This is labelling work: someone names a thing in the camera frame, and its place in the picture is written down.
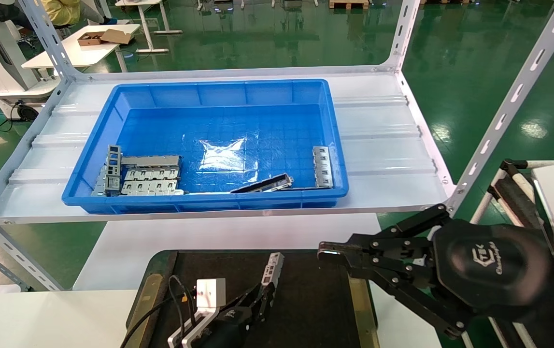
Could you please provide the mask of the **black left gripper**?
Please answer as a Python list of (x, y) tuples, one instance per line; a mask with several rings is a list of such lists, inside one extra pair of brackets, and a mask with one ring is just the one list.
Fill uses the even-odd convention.
[(198, 339), (200, 348), (241, 348), (255, 321), (265, 322), (274, 304), (275, 285), (255, 284), (228, 303)]

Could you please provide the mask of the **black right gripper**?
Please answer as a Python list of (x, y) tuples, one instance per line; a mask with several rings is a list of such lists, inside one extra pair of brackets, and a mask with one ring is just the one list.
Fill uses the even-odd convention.
[[(317, 258), (345, 264), (349, 275), (374, 282), (451, 339), (472, 319), (491, 317), (523, 324), (540, 348), (554, 348), (554, 256), (541, 231), (508, 224), (451, 220), (438, 203), (374, 235), (320, 243)], [(423, 233), (440, 227), (433, 242)], [(400, 260), (429, 256), (432, 267)]]

